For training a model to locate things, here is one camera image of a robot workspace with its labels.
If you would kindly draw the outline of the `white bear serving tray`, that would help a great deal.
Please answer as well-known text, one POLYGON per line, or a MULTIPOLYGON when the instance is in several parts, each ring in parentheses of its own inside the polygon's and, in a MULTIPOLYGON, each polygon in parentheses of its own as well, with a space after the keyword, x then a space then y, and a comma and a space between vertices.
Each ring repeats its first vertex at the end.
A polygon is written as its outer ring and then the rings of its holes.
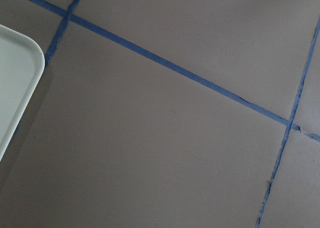
POLYGON ((0 26, 0 156, 3 157, 43 74, 45 57, 28 36, 0 26))

